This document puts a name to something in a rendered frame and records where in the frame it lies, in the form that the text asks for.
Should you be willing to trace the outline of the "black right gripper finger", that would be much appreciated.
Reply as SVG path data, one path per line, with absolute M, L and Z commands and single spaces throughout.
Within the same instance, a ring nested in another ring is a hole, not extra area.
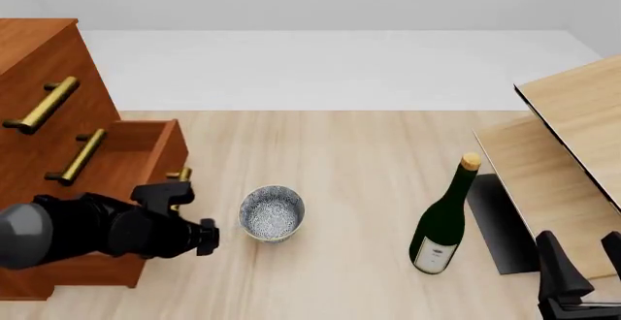
M 550 231 L 536 237 L 539 252 L 539 302 L 554 300 L 559 304 L 581 304 L 581 298 L 595 288 L 574 266 L 563 247 Z
M 605 254 L 621 280 L 621 233 L 610 232 L 601 240 Z

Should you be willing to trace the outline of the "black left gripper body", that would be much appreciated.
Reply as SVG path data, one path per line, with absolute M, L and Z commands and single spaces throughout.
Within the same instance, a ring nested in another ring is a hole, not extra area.
M 130 200 L 157 214 L 178 214 L 180 206 L 195 199 L 190 181 L 160 182 L 136 186 Z

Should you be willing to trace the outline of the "dark green wine bottle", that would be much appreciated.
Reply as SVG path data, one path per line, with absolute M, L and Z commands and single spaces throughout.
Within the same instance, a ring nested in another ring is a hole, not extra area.
M 409 245 L 409 259 L 427 274 L 443 272 L 450 263 L 465 232 L 465 203 L 481 159 L 465 153 L 445 193 L 420 217 Z

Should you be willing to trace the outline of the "blue patterned white bowl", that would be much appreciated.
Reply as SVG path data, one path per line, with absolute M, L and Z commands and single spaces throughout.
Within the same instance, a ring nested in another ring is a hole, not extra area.
M 305 213 L 305 203 L 296 191 L 283 185 L 265 185 L 246 195 L 238 220 L 251 238 L 281 243 L 300 229 Z

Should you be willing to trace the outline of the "wooden cabinet with drawers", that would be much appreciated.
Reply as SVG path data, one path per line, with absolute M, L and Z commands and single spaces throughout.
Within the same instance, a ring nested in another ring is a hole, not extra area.
M 83 41 L 74 19 L 0 19 L 0 75 L 44 44 L 74 38 Z

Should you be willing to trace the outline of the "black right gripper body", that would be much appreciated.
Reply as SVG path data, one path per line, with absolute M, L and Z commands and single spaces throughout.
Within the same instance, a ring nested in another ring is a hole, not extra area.
M 543 320 L 621 320 L 621 302 L 584 302 L 579 297 L 540 298 Z

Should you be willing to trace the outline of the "pale wooden two-tier rack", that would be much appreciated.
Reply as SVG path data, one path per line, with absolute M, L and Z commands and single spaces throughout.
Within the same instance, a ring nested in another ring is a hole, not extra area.
M 552 232 L 586 278 L 616 275 L 601 240 L 621 232 L 621 54 L 514 90 L 530 114 L 474 135 L 529 237 Z

